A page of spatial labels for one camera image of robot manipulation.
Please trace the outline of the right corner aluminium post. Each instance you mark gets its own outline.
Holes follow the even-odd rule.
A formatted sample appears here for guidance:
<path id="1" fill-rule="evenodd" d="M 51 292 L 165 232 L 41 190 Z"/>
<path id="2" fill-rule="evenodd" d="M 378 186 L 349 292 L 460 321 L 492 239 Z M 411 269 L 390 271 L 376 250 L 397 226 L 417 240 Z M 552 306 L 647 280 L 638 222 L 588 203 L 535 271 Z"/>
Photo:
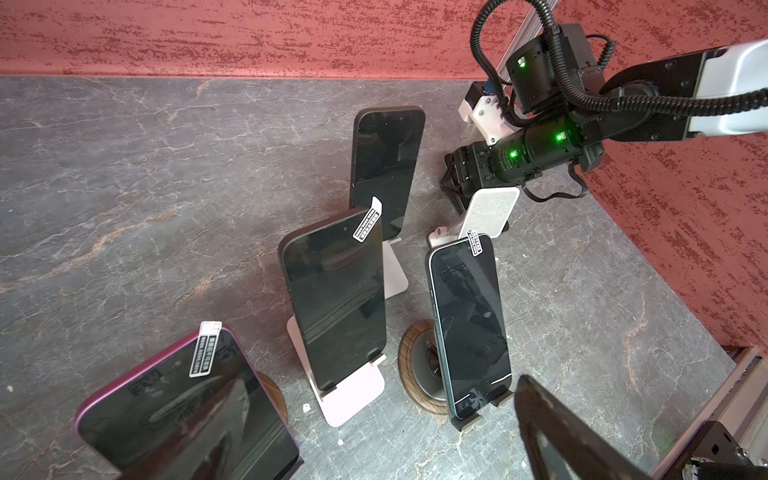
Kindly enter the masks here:
<path id="1" fill-rule="evenodd" d="M 506 67 L 506 62 L 510 58 L 510 56 L 515 51 L 517 51 L 520 47 L 522 47 L 524 44 L 526 44 L 527 42 L 534 39 L 537 35 L 539 35 L 541 33 L 541 30 L 542 30 L 542 22 L 535 8 L 530 7 L 519 29 L 517 30 L 512 41 L 508 45 L 507 50 L 505 51 L 501 60 L 498 62 L 497 72 L 503 80 L 505 81 L 509 80 L 509 74 Z"/>

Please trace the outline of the aluminium frame rail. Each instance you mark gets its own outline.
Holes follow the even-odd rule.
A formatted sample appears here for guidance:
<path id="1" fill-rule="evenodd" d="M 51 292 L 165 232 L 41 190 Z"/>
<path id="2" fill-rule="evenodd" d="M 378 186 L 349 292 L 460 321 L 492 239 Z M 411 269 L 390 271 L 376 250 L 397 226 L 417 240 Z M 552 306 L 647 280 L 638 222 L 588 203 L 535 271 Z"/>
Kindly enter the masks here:
<path id="1" fill-rule="evenodd" d="M 767 358 L 741 350 L 736 366 L 672 449 L 654 479 L 767 476 Z"/>

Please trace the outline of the grey stand wooden base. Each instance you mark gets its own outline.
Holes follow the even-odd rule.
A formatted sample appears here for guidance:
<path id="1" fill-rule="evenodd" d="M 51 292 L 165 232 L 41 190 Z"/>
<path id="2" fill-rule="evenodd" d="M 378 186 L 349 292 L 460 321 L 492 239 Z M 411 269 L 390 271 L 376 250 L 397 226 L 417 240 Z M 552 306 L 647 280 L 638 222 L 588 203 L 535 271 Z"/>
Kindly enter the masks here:
<path id="1" fill-rule="evenodd" d="M 475 412 L 466 419 L 459 419 L 449 411 L 434 327 L 433 319 L 424 319 L 406 330 L 398 350 L 399 376 L 403 388 L 417 406 L 430 414 L 445 417 L 462 432 L 481 416 Z"/>

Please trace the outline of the purple case phone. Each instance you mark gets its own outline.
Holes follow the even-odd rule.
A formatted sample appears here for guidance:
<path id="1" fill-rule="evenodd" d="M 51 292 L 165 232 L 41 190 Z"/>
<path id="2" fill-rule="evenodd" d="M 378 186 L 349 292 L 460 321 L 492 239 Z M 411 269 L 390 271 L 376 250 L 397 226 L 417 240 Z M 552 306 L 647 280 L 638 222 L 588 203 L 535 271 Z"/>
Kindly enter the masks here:
<path id="1" fill-rule="evenodd" d="M 299 446 L 256 372 L 228 327 L 207 339 L 192 332 L 91 395 L 78 408 L 74 429 L 124 472 L 240 380 L 249 407 L 233 478 L 290 479 L 303 463 Z"/>

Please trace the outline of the round wooden stand left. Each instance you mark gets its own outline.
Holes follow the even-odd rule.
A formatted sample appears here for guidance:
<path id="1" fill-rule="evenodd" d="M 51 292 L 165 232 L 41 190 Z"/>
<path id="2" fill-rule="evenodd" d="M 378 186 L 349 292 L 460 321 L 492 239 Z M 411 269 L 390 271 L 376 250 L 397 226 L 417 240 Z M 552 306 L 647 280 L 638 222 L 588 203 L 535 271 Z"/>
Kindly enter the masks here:
<path id="1" fill-rule="evenodd" d="M 262 387 L 269 395 L 282 420 L 285 424 L 288 424 L 287 404 L 282 391 L 277 386 L 277 384 L 265 373 L 257 371 L 256 376 L 259 378 Z"/>

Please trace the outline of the black phone on white stand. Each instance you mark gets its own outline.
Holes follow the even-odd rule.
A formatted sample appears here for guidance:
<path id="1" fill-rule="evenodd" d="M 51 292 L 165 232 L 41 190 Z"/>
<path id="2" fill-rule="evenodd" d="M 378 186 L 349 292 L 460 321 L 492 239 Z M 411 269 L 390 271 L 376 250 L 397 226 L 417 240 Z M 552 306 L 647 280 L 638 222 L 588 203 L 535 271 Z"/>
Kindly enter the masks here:
<path id="1" fill-rule="evenodd" d="M 332 391 L 387 342 L 382 226 L 354 208 L 285 236 L 278 257 L 319 391 Z"/>

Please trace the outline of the rear black phone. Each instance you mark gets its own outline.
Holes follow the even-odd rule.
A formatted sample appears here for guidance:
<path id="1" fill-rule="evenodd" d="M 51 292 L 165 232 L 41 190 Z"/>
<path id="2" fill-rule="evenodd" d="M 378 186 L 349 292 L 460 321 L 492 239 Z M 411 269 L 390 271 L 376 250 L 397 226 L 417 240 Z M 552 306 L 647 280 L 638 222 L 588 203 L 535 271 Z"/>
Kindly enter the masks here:
<path id="1" fill-rule="evenodd" d="M 402 232 L 425 123 L 416 106 L 366 108 L 355 117 L 349 207 L 377 197 L 385 241 Z"/>

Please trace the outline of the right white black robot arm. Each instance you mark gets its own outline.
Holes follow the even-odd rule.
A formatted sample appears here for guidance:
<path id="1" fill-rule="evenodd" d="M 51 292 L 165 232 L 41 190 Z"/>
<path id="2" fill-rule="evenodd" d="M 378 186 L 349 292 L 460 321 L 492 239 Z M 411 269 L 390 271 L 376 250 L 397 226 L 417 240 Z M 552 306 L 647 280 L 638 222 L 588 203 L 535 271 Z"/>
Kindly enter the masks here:
<path id="1" fill-rule="evenodd" d="M 767 128 L 767 44 L 753 41 L 647 62 L 606 77 L 616 44 L 594 54 L 578 24 L 560 24 L 545 1 L 532 5 L 541 33 L 514 51 L 499 72 L 484 54 L 483 27 L 497 3 L 479 11 L 470 50 L 485 73 L 461 105 L 482 139 L 445 157 L 441 189 L 465 211 L 477 193 L 526 188 L 566 166 L 581 182 L 604 144 L 678 142 Z"/>

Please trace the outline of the silver edged phone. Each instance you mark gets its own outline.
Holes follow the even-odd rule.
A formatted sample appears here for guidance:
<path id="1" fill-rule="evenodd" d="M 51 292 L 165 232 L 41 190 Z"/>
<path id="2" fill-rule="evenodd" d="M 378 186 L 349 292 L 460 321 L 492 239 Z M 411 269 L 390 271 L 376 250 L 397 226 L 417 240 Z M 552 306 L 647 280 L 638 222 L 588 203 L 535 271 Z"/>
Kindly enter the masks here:
<path id="1" fill-rule="evenodd" d="M 447 405 L 465 420 L 512 382 L 492 239 L 472 231 L 436 247 L 426 270 Z"/>

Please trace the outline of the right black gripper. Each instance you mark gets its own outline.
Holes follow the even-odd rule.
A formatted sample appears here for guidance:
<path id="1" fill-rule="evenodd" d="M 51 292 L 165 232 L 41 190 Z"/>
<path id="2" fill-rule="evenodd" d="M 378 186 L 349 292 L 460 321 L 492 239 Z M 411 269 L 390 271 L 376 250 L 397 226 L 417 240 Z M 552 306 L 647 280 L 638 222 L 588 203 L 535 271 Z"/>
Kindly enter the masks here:
<path id="1" fill-rule="evenodd" d="M 478 141 L 446 155 L 440 188 L 460 212 L 468 208 L 476 192 L 486 188 L 518 187 L 537 203 L 580 199 L 588 186 L 576 170 L 593 170 L 603 154 L 603 143 L 589 144 L 574 121 L 549 120 L 529 125 L 494 145 Z M 577 194 L 558 191 L 540 197 L 528 189 L 528 182 L 560 165 L 568 167 L 570 178 L 579 185 Z"/>

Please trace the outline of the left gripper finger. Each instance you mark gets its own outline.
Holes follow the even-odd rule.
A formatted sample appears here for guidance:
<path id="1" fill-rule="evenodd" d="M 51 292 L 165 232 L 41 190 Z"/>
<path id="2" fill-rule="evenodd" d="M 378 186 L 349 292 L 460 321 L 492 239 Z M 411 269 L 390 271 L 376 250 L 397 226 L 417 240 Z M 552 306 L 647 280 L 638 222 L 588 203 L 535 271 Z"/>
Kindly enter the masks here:
<path id="1" fill-rule="evenodd" d="M 535 479 L 647 479 L 530 375 L 514 394 L 520 435 Z"/>

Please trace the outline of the white phone stand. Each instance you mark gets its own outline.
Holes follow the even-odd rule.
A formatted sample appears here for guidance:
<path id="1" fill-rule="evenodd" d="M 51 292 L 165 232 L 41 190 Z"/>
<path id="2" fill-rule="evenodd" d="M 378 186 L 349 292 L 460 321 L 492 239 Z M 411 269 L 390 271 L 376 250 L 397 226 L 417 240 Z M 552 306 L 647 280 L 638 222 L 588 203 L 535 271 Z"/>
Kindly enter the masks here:
<path id="1" fill-rule="evenodd" d="M 405 292 L 409 286 L 409 281 L 390 241 L 382 243 L 382 253 L 384 295 L 386 299 L 390 299 Z"/>
<path id="2" fill-rule="evenodd" d="M 320 410 L 329 426 L 341 427 L 383 393 L 385 379 L 379 366 L 386 359 L 384 354 L 380 354 L 373 361 L 361 366 L 338 383 L 334 389 L 325 393 L 321 392 L 315 382 L 306 347 L 294 316 L 288 320 L 286 328 Z"/>
<path id="3" fill-rule="evenodd" d="M 440 226 L 428 235 L 429 246 L 435 248 L 465 238 L 470 231 L 486 234 L 492 239 L 499 237 L 520 193 L 517 187 L 478 190 L 458 220 L 449 226 Z"/>

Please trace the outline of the white phone stand front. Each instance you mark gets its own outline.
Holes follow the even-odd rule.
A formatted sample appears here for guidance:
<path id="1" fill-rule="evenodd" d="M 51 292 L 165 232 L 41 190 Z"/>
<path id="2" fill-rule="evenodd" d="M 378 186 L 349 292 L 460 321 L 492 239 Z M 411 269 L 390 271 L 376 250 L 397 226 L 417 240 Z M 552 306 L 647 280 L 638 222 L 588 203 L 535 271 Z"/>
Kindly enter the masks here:
<path id="1" fill-rule="evenodd" d="M 320 410 L 329 426 L 341 427 L 383 393 L 385 379 L 379 366 L 386 359 L 384 354 L 380 354 L 373 361 L 361 366 L 338 383 L 334 389 L 325 393 L 321 392 L 315 382 L 306 347 L 294 316 L 288 320 L 286 328 Z"/>

